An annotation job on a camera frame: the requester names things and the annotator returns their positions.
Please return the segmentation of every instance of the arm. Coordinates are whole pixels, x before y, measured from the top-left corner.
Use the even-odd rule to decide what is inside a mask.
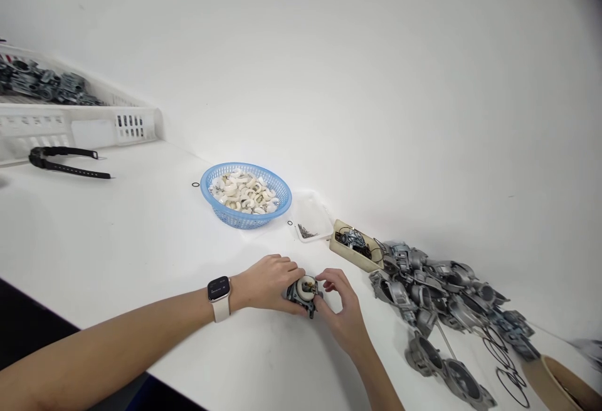
[[[305,315],[302,307],[281,295],[304,274],[288,257],[262,258],[231,278],[231,312],[259,307]],[[212,321],[207,289],[201,289],[92,326],[0,371],[0,408],[87,409]]]
[[[378,411],[403,411],[391,380],[372,346],[357,296],[343,271],[326,269],[315,277],[324,280],[326,292],[337,291],[341,295],[343,310],[332,312],[320,296],[314,298],[318,312],[324,317],[334,338],[347,352],[362,378],[370,400],[370,406]]]

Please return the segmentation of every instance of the small box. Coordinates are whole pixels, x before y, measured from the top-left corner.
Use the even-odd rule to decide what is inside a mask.
[[[330,238],[330,251],[335,252],[340,255],[342,258],[347,259],[352,264],[357,265],[365,272],[373,272],[378,269],[384,268],[383,263],[383,251],[380,249],[378,243],[372,238],[366,235],[365,233],[358,231],[364,237],[364,241],[366,245],[370,249],[372,253],[372,260],[363,256],[359,252],[349,248],[347,245],[343,245],[342,243],[337,242],[335,234],[337,232],[345,233],[351,229],[351,225],[342,222],[341,220],[337,220],[334,223],[334,232],[332,233],[332,237]]]

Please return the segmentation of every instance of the white wall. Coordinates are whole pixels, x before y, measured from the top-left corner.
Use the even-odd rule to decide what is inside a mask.
[[[596,5],[1,0],[0,36],[159,105],[168,141],[273,169],[472,264],[554,334],[600,338]]]

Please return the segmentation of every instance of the white watch band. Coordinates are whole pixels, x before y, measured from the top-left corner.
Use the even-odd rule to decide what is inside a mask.
[[[215,323],[219,323],[230,317],[230,294],[217,301],[211,301],[210,303],[213,306]]]

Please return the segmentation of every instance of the white table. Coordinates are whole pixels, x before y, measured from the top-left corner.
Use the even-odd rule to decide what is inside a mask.
[[[24,164],[0,169],[0,277],[79,328],[165,297],[204,287],[270,253],[289,255],[309,274],[345,271],[360,298],[372,341],[406,410],[468,410],[441,380],[405,362],[409,327],[374,299],[367,275],[329,251],[300,243],[282,217],[244,232],[221,223],[191,183],[210,165],[166,142],[104,149],[106,159],[66,163],[108,172],[90,179]],[[327,300],[340,307],[336,294]],[[499,403],[520,408],[495,377],[493,358],[475,336],[445,329],[458,359]],[[430,341],[449,357],[433,331]],[[598,387],[593,370],[568,344],[539,332],[543,353]],[[352,363],[319,315],[311,321],[247,309],[209,325],[149,372],[210,411],[366,410]],[[531,389],[532,409],[545,409]]]

